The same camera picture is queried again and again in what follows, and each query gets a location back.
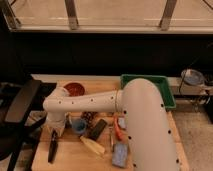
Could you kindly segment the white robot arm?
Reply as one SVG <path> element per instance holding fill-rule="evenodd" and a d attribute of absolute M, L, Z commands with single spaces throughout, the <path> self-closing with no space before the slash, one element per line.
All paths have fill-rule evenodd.
<path fill-rule="evenodd" d="M 160 90 L 151 81 L 136 78 L 123 88 L 71 97 L 62 87 L 44 100 L 47 123 L 64 130 L 67 112 L 121 112 L 124 114 L 129 143 L 114 146 L 112 163 L 127 164 L 131 154 L 135 171 L 179 171 L 178 156 Z"/>

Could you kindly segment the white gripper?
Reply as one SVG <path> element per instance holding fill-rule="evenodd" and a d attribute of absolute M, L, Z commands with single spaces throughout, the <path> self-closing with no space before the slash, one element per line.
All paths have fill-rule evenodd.
<path fill-rule="evenodd" d="M 66 116 L 64 113 L 48 113 L 46 125 L 50 133 L 55 131 L 58 136 L 62 136 L 65 129 Z"/>

